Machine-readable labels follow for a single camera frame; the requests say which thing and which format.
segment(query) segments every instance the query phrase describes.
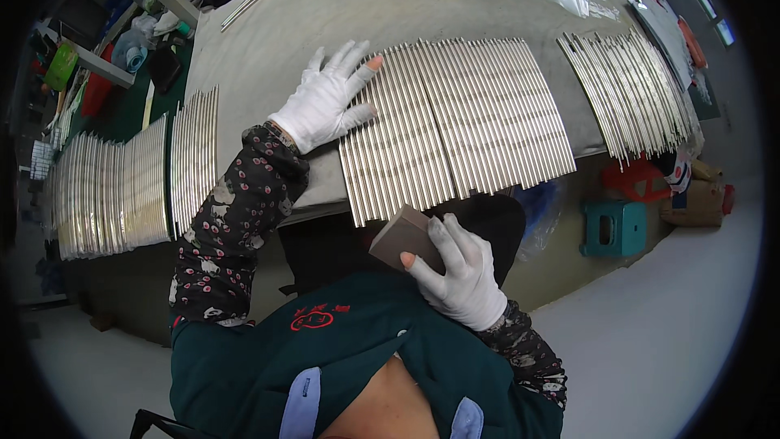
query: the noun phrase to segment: green plastic basket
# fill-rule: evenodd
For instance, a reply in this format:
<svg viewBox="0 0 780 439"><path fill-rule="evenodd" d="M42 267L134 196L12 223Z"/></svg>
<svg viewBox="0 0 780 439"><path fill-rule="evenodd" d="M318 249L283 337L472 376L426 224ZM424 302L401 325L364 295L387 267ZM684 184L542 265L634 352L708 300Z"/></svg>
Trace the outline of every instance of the green plastic basket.
<svg viewBox="0 0 780 439"><path fill-rule="evenodd" d="M52 87L52 90L62 92L68 84L70 75L73 74L73 68L76 67L78 59L79 54L73 50L73 47L63 43L54 54L52 64L44 76L44 83Z"/></svg>

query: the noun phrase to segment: teal plastic stool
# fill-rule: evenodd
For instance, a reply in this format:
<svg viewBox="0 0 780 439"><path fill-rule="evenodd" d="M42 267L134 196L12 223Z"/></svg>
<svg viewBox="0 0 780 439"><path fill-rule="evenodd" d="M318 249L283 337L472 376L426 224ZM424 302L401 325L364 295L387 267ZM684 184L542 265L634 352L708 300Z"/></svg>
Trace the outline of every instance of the teal plastic stool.
<svg viewBox="0 0 780 439"><path fill-rule="evenodd" d="M586 224L585 244L580 245L583 256L631 256L644 249L648 214L642 202L583 202L580 210ZM607 225L609 241L603 244L601 228Z"/></svg>

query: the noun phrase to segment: work table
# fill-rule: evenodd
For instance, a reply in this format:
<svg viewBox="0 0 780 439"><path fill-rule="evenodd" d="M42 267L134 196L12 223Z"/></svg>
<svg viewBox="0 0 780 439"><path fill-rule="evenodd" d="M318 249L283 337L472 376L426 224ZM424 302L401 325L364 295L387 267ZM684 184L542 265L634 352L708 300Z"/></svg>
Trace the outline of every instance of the work table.
<svg viewBox="0 0 780 439"><path fill-rule="evenodd" d="M264 122L295 92L317 47L332 54L347 39L369 39L372 50L381 50L418 38L524 38L555 99L574 156L603 152L590 104L555 40L563 33L623 34L635 24L625 0L608 0L619 9L621 21L580 18L550 0L260 0L221 33L222 21L241 1L200 16L186 87L189 98L196 89L220 85L220 173L238 152L241 132ZM308 211L316 217L348 209L337 144L322 146L307 159L310 186L295 205L298 214Z"/></svg>

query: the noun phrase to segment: floral sleeve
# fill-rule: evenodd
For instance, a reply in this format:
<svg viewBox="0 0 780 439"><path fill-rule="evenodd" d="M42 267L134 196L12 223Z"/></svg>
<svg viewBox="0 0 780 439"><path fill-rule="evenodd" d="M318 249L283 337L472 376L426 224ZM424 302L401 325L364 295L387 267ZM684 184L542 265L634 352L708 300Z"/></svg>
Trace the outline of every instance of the floral sleeve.
<svg viewBox="0 0 780 439"><path fill-rule="evenodd" d="M183 319L243 324L257 251L307 187L309 164L272 125L242 138L238 156L180 239L169 296L174 327Z"/></svg>
<svg viewBox="0 0 780 439"><path fill-rule="evenodd" d="M566 408L566 375L561 360L531 329L531 317L520 311L517 302L509 300L498 322L477 336L509 361L518 385Z"/></svg>

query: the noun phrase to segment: red embroidered logo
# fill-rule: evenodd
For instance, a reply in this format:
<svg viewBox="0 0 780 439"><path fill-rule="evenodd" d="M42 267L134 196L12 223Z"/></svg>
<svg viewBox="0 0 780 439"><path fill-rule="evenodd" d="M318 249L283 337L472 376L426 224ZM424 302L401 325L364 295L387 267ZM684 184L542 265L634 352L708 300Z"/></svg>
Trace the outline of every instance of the red embroidered logo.
<svg viewBox="0 0 780 439"><path fill-rule="evenodd" d="M304 327L317 329L319 327L329 326L333 324L333 314L331 312L349 312L349 306L336 306L331 309L331 312L322 312L326 307L327 304L323 303L315 306L309 312L306 311L306 307L298 309L295 312L295 319L290 324L290 329L301 330Z"/></svg>

